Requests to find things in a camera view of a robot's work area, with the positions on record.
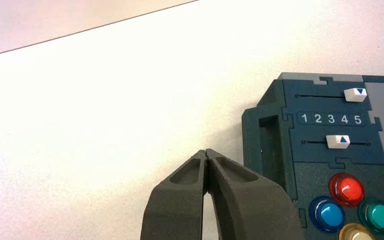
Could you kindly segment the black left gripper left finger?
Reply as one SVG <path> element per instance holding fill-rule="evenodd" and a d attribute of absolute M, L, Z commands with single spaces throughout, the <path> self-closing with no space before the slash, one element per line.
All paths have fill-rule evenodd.
<path fill-rule="evenodd" d="M 198 150 L 153 188 L 143 214 L 142 240 L 202 239 L 207 160 L 206 152 Z"/>

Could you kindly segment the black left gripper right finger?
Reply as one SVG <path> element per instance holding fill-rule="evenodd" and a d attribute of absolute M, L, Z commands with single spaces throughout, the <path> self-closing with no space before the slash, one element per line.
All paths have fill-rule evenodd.
<path fill-rule="evenodd" d="M 206 155 L 219 239 L 305 239 L 298 210 L 278 183 L 213 149 Z"/>

